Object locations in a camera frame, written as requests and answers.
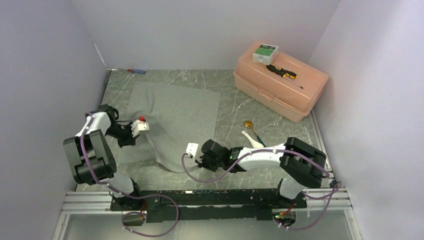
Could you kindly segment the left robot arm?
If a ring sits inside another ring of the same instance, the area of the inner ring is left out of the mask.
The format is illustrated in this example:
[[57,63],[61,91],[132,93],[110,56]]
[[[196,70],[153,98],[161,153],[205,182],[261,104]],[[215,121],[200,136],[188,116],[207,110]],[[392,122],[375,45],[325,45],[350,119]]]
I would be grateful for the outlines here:
[[120,120],[119,111],[108,104],[85,114],[85,124],[72,137],[63,141],[63,148],[75,182],[79,185],[103,185],[115,198],[124,198],[131,210],[139,209],[144,196],[133,179],[117,171],[117,163],[106,140],[116,139],[120,148],[135,146],[142,132],[150,129],[142,116]]

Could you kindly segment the grey cloth napkin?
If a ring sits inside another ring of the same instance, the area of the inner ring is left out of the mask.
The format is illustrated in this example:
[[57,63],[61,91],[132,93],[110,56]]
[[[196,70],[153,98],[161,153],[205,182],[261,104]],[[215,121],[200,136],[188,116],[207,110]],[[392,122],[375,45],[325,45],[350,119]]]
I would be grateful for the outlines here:
[[215,135],[221,94],[171,84],[139,82],[133,87],[125,117],[143,116],[149,130],[134,146],[120,150],[122,164],[155,160],[182,173],[181,156],[189,143],[202,145]]

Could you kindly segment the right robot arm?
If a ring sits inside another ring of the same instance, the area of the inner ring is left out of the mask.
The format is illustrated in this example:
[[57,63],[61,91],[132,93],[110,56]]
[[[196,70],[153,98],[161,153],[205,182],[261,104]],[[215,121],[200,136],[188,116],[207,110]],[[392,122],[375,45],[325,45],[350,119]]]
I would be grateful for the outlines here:
[[330,176],[325,170],[326,154],[296,137],[289,137],[283,144],[262,148],[226,148],[209,139],[203,145],[190,143],[186,150],[199,168],[212,172],[218,169],[237,173],[281,168],[287,176],[278,184],[275,200],[282,208],[289,207],[301,191],[320,187],[323,178]]

